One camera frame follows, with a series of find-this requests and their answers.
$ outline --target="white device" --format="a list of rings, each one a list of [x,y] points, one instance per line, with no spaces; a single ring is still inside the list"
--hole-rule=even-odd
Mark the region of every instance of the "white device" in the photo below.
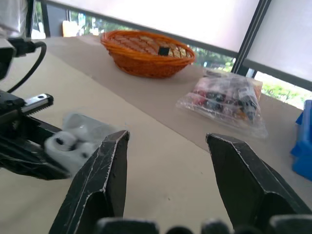
[[[102,123],[79,113],[63,120],[63,131],[45,142],[46,153],[74,176],[110,134],[125,128]]]

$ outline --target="screw hole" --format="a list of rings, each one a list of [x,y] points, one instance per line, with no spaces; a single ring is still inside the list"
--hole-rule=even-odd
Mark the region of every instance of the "screw hole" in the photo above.
[[[56,138],[55,141],[57,142],[57,144],[59,145],[63,145],[64,141],[61,138]]]
[[[81,155],[83,158],[87,158],[88,157],[88,155],[86,154],[86,153],[82,153],[82,155]]]

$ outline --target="white object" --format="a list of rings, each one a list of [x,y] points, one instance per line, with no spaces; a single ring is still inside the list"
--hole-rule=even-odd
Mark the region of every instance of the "white object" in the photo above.
[[[46,153],[74,176],[101,142],[122,128],[73,113],[63,120],[63,131],[46,140]]]
[[[312,1],[274,0],[247,59],[312,81]]]
[[[27,8],[27,0],[0,0],[0,28],[8,37],[24,34]]]
[[[53,0],[238,52],[259,0]]]
[[[59,139],[62,139],[63,144],[59,144]],[[80,143],[74,150],[70,150],[77,141],[72,134],[67,132],[56,133],[45,142],[46,153],[56,162],[65,167],[74,176],[84,163],[92,156],[97,149],[94,143],[85,142]]]

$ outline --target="white plastic part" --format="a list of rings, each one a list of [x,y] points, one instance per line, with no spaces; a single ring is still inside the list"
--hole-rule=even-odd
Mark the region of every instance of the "white plastic part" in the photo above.
[[[45,151],[74,176],[108,135],[123,129],[72,113],[64,118],[63,131],[46,140]]]
[[[22,37],[25,32],[27,0],[0,0],[0,34]]]
[[[58,139],[62,139],[63,144],[59,144]],[[65,167],[74,176],[84,163],[92,156],[97,149],[97,145],[90,142],[80,143],[74,150],[70,149],[77,144],[77,139],[70,133],[59,132],[45,142],[46,153],[56,162]]]

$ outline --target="black cable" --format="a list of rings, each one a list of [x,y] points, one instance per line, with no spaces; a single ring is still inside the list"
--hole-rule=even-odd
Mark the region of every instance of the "black cable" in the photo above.
[[[37,59],[37,61],[35,62],[35,64],[33,65],[33,67],[29,70],[29,72],[24,76],[23,79],[21,79],[16,85],[14,85],[11,89],[9,89],[7,92],[8,93],[11,93],[15,90],[17,90],[22,84],[24,84],[29,78],[30,76],[34,73],[34,71],[39,67],[39,65],[41,64],[44,56],[45,56],[45,53],[47,51],[47,45],[42,42],[42,41],[39,41],[39,42],[36,42],[36,43],[32,43],[32,45],[34,46],[34,48],[39,48],[41,47],[41,51],[40,51],[40,54],[39,54],[39,57]]]

